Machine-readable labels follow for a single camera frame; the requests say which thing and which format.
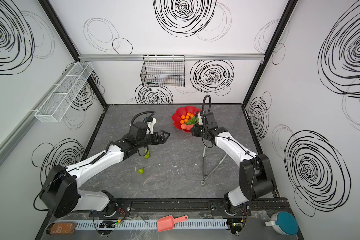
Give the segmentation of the green fake grape bunch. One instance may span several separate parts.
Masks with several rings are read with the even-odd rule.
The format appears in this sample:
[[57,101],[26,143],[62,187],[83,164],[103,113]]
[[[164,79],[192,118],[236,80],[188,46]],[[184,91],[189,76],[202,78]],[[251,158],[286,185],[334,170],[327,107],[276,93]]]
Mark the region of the green fake grape bunch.
[[193,117],[193,118],[190,118],[189,121],[188,121],[187,123],[185,123],[185,124],[187,124],[187,125],[194,125],[195,123],[196,123],[195,117]]

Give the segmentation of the red flower-shaped fruit bowl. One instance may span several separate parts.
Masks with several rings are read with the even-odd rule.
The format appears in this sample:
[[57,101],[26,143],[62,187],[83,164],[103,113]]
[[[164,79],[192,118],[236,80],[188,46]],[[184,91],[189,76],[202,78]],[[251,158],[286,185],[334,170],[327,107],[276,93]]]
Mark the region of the red flower-shaped fruit bowl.
[[[181,116],[182,115],[185,115],[186,116],[186,114],[187,113],[191,113],[191,114],[194,114],[195,116],[195,121],[196,121],[196,123],[198,123],[199,124],[199,119],[197,118],[197,114],[200,114],[201,113],[201,109],[198,109],[198,108],[195,108],[194,106],[186,106],[186,107],[181,107],[181,108],[178,108],[177,110],[176,110],[176,112],[173,114],[173,116],[172,116],[172,120],[174,121],[174,126],[175,126],[175,128],[177,128],[177,129],[179,129],[179,130],[183,130],[182,128],[181,128],[181,123],[180,123],[180,121],[182,120],[181,119]],[[186,132],[186,133],[190,133],[191,132],[191,130],[190,131],[188,131],[187,129],[186,130],[183,130],[184,132]]]

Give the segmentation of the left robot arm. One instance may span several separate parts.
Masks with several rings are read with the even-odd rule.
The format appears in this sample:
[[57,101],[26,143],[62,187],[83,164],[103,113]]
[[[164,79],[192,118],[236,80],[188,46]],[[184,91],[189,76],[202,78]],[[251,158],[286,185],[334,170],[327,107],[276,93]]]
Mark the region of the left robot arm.
[[145,151],[139,155],[144,157],[149,153],[150,146],[166,143],[170,133],[155,132],[155,123],[152,117],[143,122],[131,123],[129,132],[119,140],[110,141],[102,152],[67,167],[53,167],[36,198],[56,218],[77,211],[98,212],[105,217],[112,217],[119,208],[111,193],[105,190],[84,191],[80,187],[107,168],[138,154],[141,148]]

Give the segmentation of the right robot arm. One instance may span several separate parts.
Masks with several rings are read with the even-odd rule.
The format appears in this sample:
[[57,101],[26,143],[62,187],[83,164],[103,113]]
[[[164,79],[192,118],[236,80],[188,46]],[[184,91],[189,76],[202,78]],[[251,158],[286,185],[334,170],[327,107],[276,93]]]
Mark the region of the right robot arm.
[[211,112],[198,111],[191,133],[223,150],[239,167],[239,186],[224,195],[225,211],[236,214],[247,202],[274,192],[276,180],[269,158],[257,154],[239,141],[224,127],[218,127]]

